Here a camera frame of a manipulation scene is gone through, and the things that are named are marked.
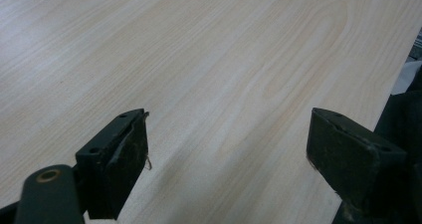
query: wooden table surface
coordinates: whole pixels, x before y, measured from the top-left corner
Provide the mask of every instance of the wooden table surface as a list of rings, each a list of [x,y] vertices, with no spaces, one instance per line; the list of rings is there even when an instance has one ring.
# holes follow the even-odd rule
[[[118,223],[330,223],[340,200],[306,159],[311,110],[374,128],[421,11],[422,0],[0,0],[0,204],[145,108],[153,168]]]

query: light wood grain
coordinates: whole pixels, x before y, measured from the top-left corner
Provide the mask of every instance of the light wood grain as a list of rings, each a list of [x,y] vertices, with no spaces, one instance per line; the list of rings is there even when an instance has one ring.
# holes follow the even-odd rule
[[[421,9],[0,0],[0,204],[32,172],[74,165],[119,113],[145,108],[153,169],[118,223],[330,223],[339,199],[306,160],[311,109],[374,128]]]

